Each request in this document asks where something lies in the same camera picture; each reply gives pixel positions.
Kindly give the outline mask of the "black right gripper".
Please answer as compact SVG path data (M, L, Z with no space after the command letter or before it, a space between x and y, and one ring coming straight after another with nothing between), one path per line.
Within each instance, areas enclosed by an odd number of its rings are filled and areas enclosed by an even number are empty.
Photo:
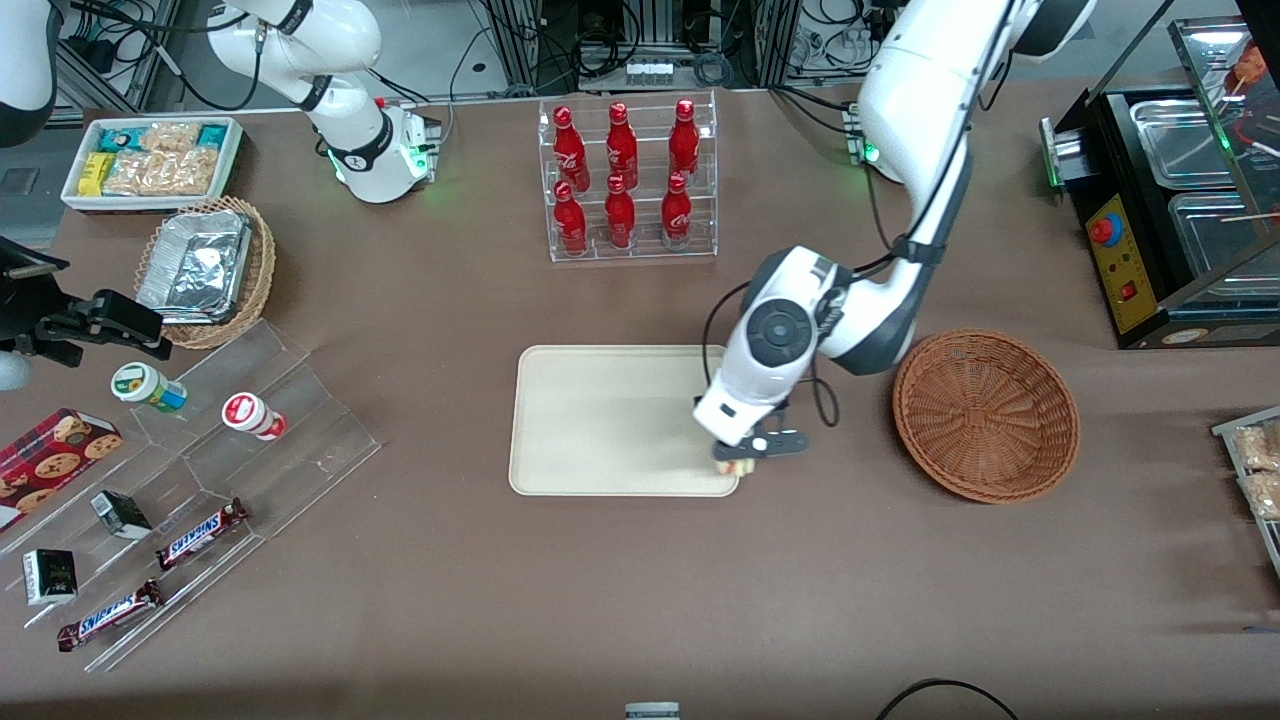
M173 343L163 336L163 316L113 290L92 300L65 293L55 273L69 266L59 258L1 238L1 350L78 366L83 348L73 340L93 337L166 361Z

